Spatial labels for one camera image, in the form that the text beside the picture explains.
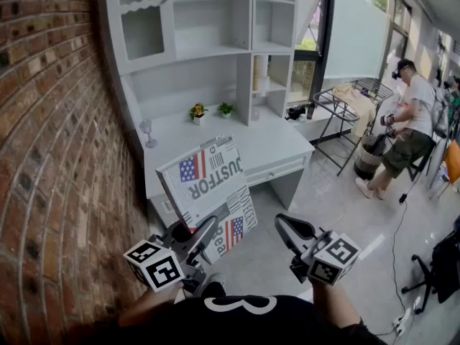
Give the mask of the beige cloth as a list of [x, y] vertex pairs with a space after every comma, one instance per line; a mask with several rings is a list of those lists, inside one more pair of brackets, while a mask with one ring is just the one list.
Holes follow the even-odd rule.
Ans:
[[373, 122], [376, 117], [376, 106], [359, 89], [354, 88], [351, 83], [342, 83], [335, 86], [332, 94], [350, 106], [359, 116], [359, 119], [351, 129], [351, 133], [355, 137], [363, 137], [368, 124]]

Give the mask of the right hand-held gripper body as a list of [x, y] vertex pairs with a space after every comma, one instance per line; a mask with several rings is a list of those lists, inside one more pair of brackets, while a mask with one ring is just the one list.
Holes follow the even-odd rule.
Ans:
[[290, 269], [301, 283], [313, 279], [335, 285], [352, 268], [361, 251], [346, 234], [325, 231], [301, 246]]

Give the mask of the white desk drawer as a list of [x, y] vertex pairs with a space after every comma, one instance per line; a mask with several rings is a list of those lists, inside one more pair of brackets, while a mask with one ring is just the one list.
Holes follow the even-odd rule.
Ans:
[[282, 165], [266, 168], [262, 171], [253, 172], [247, 176], [247, 185], [252, 187], [261, 183], [280, 178], [290, 173], [302, 170], [305, 167], [305, 157], [286, 162]]

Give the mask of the white shelf cabinet desk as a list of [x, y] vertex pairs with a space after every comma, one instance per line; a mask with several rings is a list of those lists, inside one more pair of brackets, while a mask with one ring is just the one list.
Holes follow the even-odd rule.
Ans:
[[[116, 97], [144, 173], [149, 209], [169, 225], [177, 216], [156, 169], [218, 135], [235, 138], [245, 175], [305, 157], [313, 147], [285, 119], [293, 71], [298, 0], [172, 0], [176, 59], [122, 74], [109, 28], [106, 0], [101, 31]], [[259, 89], [252, 90], [253, 57], [259, 56]], [[218, 113], [233, 104], [231, 117]], [[202, 126], [190, 109], [208, 109]], [[258, 121], [251, 120], [257, 107]], [[139, 124], [152, 121], [157, 146], [148, 149]], [[268, 181], [290, 209], [302, 170]]]

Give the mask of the black office chair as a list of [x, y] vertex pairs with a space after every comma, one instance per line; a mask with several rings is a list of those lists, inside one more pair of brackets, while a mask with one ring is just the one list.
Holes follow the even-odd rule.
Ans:
[[454, 221], [454, 229], [433, 248], [431, 261], [427, 266], [416, 254], [411, 257], [423, 272], [423, 281], [412, 287], [403, 287], [402, 294], [425, 286], [423, 304], [414, 313], [421, 314], [428, 302], [429, 295], [437, 294], [438, 302], [446, 302], [460, 290], [460, 215]]

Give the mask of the white power strip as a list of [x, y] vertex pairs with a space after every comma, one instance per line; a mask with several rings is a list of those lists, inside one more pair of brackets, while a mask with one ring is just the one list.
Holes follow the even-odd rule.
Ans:
[[405, 333], [405, 323], [410, 318], [410, 315], [411, 309], [407, 309], [402, 316], [397, 317], [392, 322], [392, 330], [395, 332], [396, 337], [400, 337]]

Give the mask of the white flag-print book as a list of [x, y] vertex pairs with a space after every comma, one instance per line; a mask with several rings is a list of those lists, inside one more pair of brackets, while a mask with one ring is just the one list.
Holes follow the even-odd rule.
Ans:
[[257, 225], [252, 197], [233, 136], [217, 136], [156, 169], [176, 213], [190, 231], [210, 216], [217, 230], [203, 253], [212, 265]]

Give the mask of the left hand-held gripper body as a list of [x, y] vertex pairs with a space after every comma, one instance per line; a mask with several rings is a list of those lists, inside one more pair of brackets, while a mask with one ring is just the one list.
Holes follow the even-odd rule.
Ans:
[[180, 262], [173, 250], [147, 240], [141, 240], [123, 256], [138, 281], [156, 293], [182, 282], [185, 290], [195, 294], [206, 280], [199, 262]]

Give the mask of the person's right forearm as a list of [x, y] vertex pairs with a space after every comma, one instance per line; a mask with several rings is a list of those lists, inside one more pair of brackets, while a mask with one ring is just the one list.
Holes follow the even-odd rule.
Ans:
[[315, 309], [335, 326], [349, 333], [361, 324], [361, 317], [340, 285], [327, 285], [310, 279]]

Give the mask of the orange chair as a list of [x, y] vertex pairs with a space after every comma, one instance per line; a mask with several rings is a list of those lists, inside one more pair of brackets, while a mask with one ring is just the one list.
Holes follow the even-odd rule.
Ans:
[[444, 162], [450, 184], [456, 193], [460, 193], [460, 146], [456, 140], [447, 147]]

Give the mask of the small clear glass goblet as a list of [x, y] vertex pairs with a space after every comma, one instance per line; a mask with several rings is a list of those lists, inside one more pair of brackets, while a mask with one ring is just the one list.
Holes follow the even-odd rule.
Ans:
[[144, 145], [148, 149], [153, 149], [157, 146], [157, 140], [152, 137], [152, 121], [150, 119], [144, 119], [139, 124], [144, 135]]

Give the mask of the white glass cabinet door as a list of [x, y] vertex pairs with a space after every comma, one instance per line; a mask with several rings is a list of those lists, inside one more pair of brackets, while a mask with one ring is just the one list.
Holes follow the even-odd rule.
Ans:
[[106, 0], [122, 74], [176, 59], [172, 0]]

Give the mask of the person's black shirt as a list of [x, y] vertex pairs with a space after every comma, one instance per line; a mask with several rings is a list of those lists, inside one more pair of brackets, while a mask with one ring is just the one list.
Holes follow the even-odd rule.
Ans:
[[358, 322], [344, 328], [289, 295], [191, 298], [140, 326], [74, 329], [65, 345], [386, 345]]

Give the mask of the yellow flower potted plant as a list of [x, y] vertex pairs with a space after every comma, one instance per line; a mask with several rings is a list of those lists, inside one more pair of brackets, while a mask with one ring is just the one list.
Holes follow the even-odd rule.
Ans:
[[206, 115], [208, 109], [202, 103], [196, 103], [189, 111], [189, 116], [191, 121], [198, 126], [204, 124], [204, 116]]

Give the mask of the black metal drying rack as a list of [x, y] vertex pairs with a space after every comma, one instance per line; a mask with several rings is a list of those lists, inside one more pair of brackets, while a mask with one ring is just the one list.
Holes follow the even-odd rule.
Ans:
[[[384, 101], [392, 97], [395, 92], [382, 81], [373, 78], [360, 78], [351, 82], [354, 88], [357, 88], [361, 93], [368, 97], [372, 103], [376, 106], [376, 117], [373, 122], [368, 124], [367, 130], [363, 137], [355, 137], [351, 133], [351, 129], [355, 125], [355, 122], [359, 119], [359, 116], [353, 111], [353, 109], [339, 100], [332, 94], [333, 88], [320, 91], [313, 96], [313, 103], [317, 108], [326, 110], [329, 113], [326, 125], [321, 132], [319, 138], [317, 138], [314, 144], [315, 150], [320, 152], [322, 155], [327, 157], [335, 166], [338, 168], [337, 175], [342, 174], [345, 167], [349, 164], [352, 156], [356, 152], [359, 143], [365, 136], [373, 135], [374, 126], [377, 119], [378, 111], [380, 110]], [[331, 123], [337, 121], [338, 129], [332, 134], [333, 138], [345, 139], [352, 145], [352, 148], [348, 151], [347, 157], [343, 162], [339, 162], [335, 157], [331, 156], [325, 151], [321, 144], [330, 139], [326, 135], [328, 128]]]

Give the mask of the person's left forearm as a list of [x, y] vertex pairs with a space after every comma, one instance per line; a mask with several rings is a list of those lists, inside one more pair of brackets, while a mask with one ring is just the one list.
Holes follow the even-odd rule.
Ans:
[[151, 321], [158, 313], [172, 307], [183, 288], [182, 282], [156, 293], [152, 289], [136, 300], [130, 307], [124, 310], [118, 317], [118, 324], [122, 328], [143, 326]]

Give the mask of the striped woven basket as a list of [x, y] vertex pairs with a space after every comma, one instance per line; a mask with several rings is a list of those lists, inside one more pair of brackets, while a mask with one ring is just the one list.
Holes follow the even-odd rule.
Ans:
[[371, 180], [378, 167], [382, 163], [382, 156], [385, 153], [386, 136], [365, 136], [357, 148], [354, 162], [354, 172], [364, 180]]

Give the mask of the frosted glass panel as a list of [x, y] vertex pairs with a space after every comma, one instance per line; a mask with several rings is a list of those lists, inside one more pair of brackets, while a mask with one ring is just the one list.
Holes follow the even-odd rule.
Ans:
[[390, 16], [364, 0], [335, 0], [325, 79], [378, 78]]

